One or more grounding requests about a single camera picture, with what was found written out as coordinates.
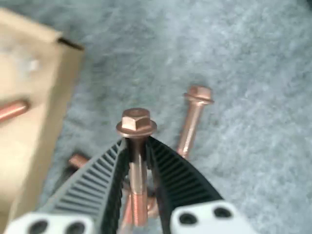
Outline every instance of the carpet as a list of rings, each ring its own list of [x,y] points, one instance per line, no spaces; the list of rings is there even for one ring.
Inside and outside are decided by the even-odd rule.
[[[312,11],[306,0],[0,0],[86,56],[40,203],[73,151],[98,156],[124,109],[176,147],[190,84],[213,89],[190,161],[261,234],[312,232]],[[160,221],[135,233],[161,233]]]

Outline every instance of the bolt head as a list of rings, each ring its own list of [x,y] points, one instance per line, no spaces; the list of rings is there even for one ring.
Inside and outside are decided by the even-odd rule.
[[[121,127],[131,131],[141,131],[152,127],[150,112],[142,108],[132,108],[122,113]]]
[[[211,89],[205,86],[192,85],[189,88],[188,94],[198,99],[211,100]]]

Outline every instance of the bolt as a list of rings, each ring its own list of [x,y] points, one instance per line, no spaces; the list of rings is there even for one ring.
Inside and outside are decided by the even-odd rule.
[[[130,188],[133,224],[144,226],[147,222],[147,167],[146,139],[157,128],[150,119],[150,112],[142,108],[125,110],[117,131],[126,138],[130,154]]]
[[[29,106],[27,101],[18,100],[0,107],[0,123],[24,114],[28,111]]]
[[[186,99],[189,100],[190,106],[177,148],[177,152],[183,158],[188,158],[189,151],[193,146],[196,127],[198,125],[204,105],[212,104],[214,102],[211,98],[211,95],[210,88],[199,85],[192,85],[188,92],[184,94]]]

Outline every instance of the black rubber grip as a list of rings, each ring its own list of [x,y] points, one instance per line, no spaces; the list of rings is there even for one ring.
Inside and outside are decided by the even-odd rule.
[[[180,206],[223,199],[206,178],[167,145],[149,137],[152,168],[159,215],[164,234],[170,234],[173,210]]]
[[[115,234],[118,229],[122,197],[122,181],[129,172],[128,149],[124,149],[120,153],[119,158],[120,160],[116,165],[112,189],[110,190],[107,208],[102,221],[102,234]]]

